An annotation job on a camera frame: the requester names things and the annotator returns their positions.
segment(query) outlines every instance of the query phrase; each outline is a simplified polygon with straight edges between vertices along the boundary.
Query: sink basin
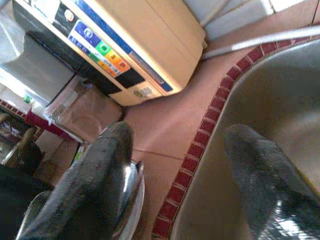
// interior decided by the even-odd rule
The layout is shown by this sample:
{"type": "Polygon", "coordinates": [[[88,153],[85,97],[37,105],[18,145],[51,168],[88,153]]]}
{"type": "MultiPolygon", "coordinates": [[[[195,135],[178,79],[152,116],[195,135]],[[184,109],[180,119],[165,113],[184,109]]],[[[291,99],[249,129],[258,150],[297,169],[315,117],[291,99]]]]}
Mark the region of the sink basin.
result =
{"type": "Polygon", "coordinates": [[[276,142],[320,193],[320,40],[269,56],[237,81],[171,239],[250,239],[224,151],[224,130],[238,123],[276,142]]]}

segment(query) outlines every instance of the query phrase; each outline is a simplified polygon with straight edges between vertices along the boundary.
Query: tiled countertop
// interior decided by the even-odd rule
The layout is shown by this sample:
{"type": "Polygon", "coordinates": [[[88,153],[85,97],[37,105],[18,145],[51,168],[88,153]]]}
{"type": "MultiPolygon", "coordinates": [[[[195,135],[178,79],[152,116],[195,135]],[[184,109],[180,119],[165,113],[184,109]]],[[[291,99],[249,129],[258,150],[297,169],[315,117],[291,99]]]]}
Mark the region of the tiled countertop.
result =
{"type": "MultiPolygon", "coordinates": [[[[318,0],[307,0],[259,22],[231,32],[208,49],[311,24],[318,0]]],[[[320,10],[315,21],[320,21],[320,10]]],[[[229,71],[252,48],[200,62],[179,94],[131,107],[125,121],[134,129],[133,159],[145,164],[145,202],[134,239],[149,240],[157,214],[189,150],[217,88],[229,71]]]]}

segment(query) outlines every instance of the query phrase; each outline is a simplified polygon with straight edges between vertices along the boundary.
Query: stainless steel sink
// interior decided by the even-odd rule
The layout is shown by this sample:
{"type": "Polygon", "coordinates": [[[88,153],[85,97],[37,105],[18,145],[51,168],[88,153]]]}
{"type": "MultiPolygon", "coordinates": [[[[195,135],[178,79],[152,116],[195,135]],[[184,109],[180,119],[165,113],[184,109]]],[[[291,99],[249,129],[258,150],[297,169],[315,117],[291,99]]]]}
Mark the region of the stainless steel sink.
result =
{"type": "Polygon", "coordinates": [[[171,238],[250,239],[224,151],[224,130],[246,124],[276,142],[320,192],[320,40],[265,58],[235,84],[171,238]]]}

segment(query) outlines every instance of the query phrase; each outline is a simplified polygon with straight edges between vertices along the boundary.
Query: green button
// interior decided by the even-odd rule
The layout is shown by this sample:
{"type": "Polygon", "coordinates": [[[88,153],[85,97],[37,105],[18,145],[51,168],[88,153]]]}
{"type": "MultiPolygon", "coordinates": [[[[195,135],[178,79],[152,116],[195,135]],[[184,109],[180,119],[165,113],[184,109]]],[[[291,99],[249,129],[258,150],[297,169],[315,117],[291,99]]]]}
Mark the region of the green button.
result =
{"type": "Polygon", "coordinates": [[[91,53],[91,52],[89,53],[89,57],[90,57],[93,61],[95,61],[96,63],[99,62],[99,60],[100,60],[99,58],[96,57],[96,55],[94,55],[94,54],[91,53]]]}
{"type": "Polygon", "coordinates": [[[97,49],[103,56],[107,55],[107,53],[111,51],[111,47],[109,47],[104,41],[101,41],[95,49],[97,49]]]}

